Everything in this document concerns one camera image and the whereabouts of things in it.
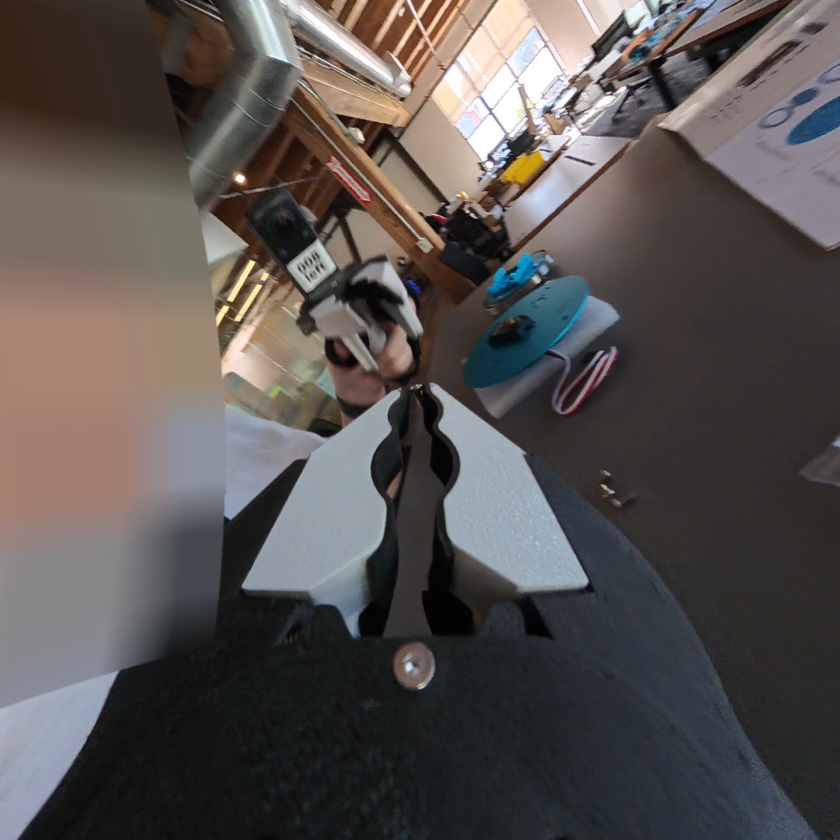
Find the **large grid window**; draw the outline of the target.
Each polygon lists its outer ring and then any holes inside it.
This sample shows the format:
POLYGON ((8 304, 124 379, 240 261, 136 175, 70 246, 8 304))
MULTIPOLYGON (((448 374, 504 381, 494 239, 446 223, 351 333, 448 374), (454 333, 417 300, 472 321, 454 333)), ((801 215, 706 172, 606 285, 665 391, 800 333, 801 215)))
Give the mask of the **large grid window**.
POLYGON ((526 19, 503 45, 478 28, 432 93, 432 100, 481 161, 497 154, 565 86, 568 76, 542 31, 526 19))

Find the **metal air duct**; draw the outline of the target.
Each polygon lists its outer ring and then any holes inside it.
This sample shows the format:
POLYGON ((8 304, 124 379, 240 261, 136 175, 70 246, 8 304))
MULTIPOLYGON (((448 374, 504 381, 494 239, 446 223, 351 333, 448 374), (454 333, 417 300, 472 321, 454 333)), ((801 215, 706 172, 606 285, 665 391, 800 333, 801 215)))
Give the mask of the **metal air duct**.
POLYGON ((279 1, 279 6, 296 35, 347 70, 399 99, 412 92, 411 78, 393 54, 379 57, 315 2, 279 1))
POLYGON ((194 202, 211 211, 281 120, 302 67, 286 13, 275 1, 225 1, 218 11, 233 54, 184 139, 194 202))

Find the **person's left hand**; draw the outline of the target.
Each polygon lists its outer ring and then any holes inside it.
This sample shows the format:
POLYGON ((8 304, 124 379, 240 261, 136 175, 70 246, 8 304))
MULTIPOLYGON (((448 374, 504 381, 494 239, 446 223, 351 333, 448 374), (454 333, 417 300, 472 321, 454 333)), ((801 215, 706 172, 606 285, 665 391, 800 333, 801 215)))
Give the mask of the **person's left hand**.
POLYGON ((374 383, 391 385, 416 371, 417 358, 413 341, 392 322, 385 322, 383 328, 387 341, 383 351, 375 357, 378 372, 365 371, 340 341, 329 340, 325 343, 333 390, 336 385, 347 385, 350 388, 372 386, 374 383))

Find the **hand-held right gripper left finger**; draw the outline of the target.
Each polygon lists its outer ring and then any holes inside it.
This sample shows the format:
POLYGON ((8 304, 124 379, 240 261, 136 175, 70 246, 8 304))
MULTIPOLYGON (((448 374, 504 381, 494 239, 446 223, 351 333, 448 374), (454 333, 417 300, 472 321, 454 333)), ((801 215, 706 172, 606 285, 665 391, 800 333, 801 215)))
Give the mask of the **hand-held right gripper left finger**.
POLYGON ((303 466, 242 585, 252 596, 333 606, 351 634, 375 634, 396 582, 395 510, 411 396, 392 392, 303 466))

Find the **yellow bin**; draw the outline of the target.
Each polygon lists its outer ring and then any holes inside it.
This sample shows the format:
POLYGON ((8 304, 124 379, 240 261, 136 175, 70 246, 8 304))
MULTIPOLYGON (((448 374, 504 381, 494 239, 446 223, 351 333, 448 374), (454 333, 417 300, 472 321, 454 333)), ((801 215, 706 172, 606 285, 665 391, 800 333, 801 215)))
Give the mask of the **yellow bin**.
POLYGON ((521 154, 501 174, 500 181, 505 184, 524 185, 541 171, 544 164, 545 157, 541 150, 521 154))

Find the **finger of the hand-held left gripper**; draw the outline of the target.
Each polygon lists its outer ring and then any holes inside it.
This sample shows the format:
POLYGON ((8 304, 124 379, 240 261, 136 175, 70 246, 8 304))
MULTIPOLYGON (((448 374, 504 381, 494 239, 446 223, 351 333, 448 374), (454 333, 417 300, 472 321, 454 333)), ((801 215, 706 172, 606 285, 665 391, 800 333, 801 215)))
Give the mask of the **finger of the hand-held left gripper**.
POLYGON ((375 357, 385 348, 387 335, 369 304, 327 297, 310 306, 314 328, 326 340, 340 341, 367 372, 378 372, 375 357))
POLYGON ((368 304, 376 319, 393 322, 408 338, 418 340, 424 334, 415 301, 388 258, 373 258, 352 269, 350 291, 368 304))

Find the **wood-edged dark desk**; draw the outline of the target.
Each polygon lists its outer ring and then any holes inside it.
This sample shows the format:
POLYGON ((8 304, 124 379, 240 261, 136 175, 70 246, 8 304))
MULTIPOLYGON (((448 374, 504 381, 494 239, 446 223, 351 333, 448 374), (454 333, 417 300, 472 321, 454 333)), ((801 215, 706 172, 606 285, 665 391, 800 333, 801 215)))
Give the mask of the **wood-edged dark desk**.
POLYGON ((737 52, 790 5, 792 1, 712 2, 706 9, 686 12, 667 35, 643 41, 644 54, 629 58, 620 70, 605 76, 604 87, 630 88, 634 80, 651 84, 665 109, 672 111, 678 102, 664 73, 668 59, 694 57, 703 60, 713 74, 725 62, 721 54, 737 52))

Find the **red white wall sign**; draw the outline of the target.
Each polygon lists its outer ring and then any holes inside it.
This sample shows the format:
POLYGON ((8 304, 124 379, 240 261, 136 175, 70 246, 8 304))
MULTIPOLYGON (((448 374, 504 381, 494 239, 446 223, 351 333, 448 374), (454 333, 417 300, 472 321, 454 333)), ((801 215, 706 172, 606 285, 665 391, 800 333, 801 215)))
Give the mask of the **red white wall sign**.
POLYGON ((347 170, 340 158, 331 155, 325 165, 359 204, 363 207, 371 204, 370 192, 347 170))

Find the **person's left forearm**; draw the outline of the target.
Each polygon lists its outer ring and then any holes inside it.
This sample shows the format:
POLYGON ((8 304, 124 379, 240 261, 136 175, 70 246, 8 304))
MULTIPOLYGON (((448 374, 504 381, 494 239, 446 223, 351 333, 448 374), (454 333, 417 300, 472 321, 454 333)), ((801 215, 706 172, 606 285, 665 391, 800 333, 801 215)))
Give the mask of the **person's left forearm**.
POLYGON ((361 388, 336 385, 334 390, 341 415, 341 426, 347 427, 352 421, 364 415, 373 405, 385 398, 392 388, 386 383, 374 383, 372 386, 361 388))

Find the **white printed cardboard box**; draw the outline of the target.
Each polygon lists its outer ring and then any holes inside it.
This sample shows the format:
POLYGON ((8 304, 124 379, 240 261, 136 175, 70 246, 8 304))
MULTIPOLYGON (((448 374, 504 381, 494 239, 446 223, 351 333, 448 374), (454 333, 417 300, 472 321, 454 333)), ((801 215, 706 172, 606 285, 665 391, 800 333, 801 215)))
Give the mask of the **white printed cardboard box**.
POLYGON ((777 17, 660 124, 824 250, 839 244, 839 2, 777 17))

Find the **black backpack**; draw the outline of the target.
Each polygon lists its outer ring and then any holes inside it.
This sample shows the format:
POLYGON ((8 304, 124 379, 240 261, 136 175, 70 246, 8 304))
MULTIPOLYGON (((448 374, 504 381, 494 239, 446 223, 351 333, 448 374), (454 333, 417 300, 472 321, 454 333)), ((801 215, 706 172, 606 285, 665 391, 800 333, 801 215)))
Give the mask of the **black backpack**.
POLYGON ((513 253, 504 220, 480 216, 467 205, 447 215, 439 233, 444 240, 484 261, 496 259, 504 263, 513 253))

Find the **person's white shirt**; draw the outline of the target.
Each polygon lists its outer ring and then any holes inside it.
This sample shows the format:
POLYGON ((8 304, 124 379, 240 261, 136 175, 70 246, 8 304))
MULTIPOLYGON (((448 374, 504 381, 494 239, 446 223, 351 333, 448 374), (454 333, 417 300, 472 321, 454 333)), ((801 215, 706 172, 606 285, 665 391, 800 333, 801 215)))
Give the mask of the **person's white shirt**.
MULTIPOLYGON (((225 409, 224 515, 234 518, 295 460, 322 445, 313 433, 225 409)), ((117 671, 1 709, 1 838, 20 838, 85 746, 117 671)))

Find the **blue round metal plate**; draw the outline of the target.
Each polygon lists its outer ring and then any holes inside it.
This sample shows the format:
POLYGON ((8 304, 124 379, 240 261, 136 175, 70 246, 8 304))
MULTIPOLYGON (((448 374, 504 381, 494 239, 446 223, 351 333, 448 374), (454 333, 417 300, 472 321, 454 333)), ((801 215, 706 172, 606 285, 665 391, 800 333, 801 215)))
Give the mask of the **blue round metal plate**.
POLYGON ((590 296, 582 276, 548 280, 499 316, 469 352, 465 384, 483 389, 539 361, 571 329, 590 296))

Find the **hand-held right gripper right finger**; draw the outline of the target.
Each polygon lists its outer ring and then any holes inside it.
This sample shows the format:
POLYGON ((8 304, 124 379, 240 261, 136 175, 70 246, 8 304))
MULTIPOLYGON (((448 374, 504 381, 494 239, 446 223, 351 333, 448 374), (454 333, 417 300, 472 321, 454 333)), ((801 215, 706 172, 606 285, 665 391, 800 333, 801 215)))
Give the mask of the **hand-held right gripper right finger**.
POLYGON ((525 452, 442 387, 438 451, 451 457, 442 499, 444 556, 459 599, 518 599, 587 588, 581 562, 536 480, 525 452))

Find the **blue parts on round base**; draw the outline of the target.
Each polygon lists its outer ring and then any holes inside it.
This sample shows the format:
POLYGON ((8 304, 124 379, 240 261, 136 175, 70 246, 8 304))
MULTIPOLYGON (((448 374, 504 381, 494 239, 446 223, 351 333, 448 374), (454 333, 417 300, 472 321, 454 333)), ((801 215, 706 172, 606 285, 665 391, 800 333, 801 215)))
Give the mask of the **blue parts on round base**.
POLYGON ((510 268, 499 268, 486 290, 484 308, 501 314, 553 278, 555 261, 545 250, 526 253, 510 268))

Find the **white foam sheet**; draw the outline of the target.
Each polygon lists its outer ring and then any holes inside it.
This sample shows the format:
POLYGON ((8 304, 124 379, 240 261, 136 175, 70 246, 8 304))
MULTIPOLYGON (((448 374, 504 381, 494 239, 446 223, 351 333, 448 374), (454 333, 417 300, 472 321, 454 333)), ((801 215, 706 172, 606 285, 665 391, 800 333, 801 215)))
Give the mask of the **white foam sheet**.
POLYGON ((504 417, 540 386, 553 380, 557 383, 565 369, 565 360, 572 361, 609 330, 620 316, 614 307, 596 297, 588 297, 581 314, 565 335, 533 364, 511 378, 495 385, 475 388, 483 408, 496 419, 504 417))

